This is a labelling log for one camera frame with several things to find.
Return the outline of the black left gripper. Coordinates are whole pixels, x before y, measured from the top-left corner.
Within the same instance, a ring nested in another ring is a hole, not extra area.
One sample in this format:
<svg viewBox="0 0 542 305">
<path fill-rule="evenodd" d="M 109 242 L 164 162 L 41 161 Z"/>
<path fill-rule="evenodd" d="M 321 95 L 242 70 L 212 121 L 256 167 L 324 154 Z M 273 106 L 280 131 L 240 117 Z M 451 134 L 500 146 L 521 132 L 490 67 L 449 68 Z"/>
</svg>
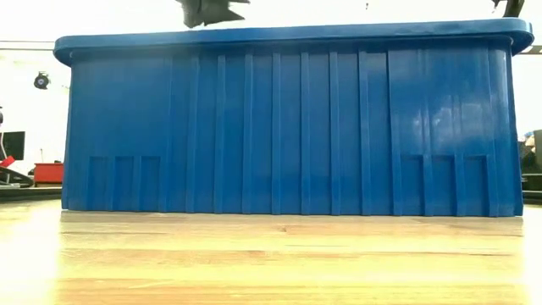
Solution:
<svg viewBox="0 0 542 305">
<path fill-rule="evenodd" d="M 251 0 L 175 0 L 183 10 L 184 25 L 194 28 L 199 25 L 212 25 L 239 21 L 245 18 L 229 9 L 233 4 L 250 4 Z"/>
</svg>

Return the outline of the blue plastic ribbed bin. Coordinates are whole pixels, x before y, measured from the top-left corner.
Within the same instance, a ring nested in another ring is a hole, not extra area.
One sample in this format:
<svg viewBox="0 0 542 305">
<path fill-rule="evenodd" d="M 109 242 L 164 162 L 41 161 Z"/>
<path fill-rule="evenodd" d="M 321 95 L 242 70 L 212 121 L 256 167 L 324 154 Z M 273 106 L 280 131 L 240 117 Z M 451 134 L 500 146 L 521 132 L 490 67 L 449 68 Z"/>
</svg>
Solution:
<svg viewBox="0 0 542 305">
<path fill-rule="evenodd" d="M 64 36 L 62 206 L 523 212 L 518 18 Z"/>
</svg>

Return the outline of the red storage box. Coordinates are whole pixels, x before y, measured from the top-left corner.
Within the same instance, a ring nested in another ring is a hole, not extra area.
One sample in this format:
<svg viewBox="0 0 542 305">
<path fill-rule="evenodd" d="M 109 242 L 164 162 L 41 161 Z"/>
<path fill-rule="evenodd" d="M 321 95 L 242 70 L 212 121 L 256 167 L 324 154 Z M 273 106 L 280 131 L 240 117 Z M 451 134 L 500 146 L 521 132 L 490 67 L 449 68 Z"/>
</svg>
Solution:
<svg viewBox="0 0 542 305">
<path fill-rule="evenodd" d="M 61 184 L 64 177 L 63 163 L 37 163 L 34 168 L 35 183 Z"/>
</svg>

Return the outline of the black computer monitor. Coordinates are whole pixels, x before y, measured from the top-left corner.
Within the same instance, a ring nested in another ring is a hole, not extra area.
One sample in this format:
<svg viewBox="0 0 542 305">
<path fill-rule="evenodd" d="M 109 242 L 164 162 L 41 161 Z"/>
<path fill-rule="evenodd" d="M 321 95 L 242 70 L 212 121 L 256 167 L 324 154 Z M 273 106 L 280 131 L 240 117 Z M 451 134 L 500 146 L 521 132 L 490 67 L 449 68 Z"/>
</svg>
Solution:
<svg viewBox="0 0 542 305">
<path fill-rule="evenodd" d="M 23 160 L 25 155 L 25 132 L 0 132 L 0 161 L 6 157 Z"/>
</svg>

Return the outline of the black aluminium rig frame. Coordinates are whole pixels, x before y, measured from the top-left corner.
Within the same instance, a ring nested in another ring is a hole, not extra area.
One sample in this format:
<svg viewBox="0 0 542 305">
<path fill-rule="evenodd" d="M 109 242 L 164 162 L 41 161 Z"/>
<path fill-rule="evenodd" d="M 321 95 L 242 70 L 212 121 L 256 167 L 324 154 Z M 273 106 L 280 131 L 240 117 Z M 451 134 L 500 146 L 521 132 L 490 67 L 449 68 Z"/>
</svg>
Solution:
<svg viewBox="0 0 542 305">
<path fill-rule="evenodd" d="M 0 186 L 0 202 L 59 199 L 61 194 L 60 186 L 31 188 Z M 526 205 L 542 206 L 542 191 L 523 191 L 523 201 Z"/>
</svg>

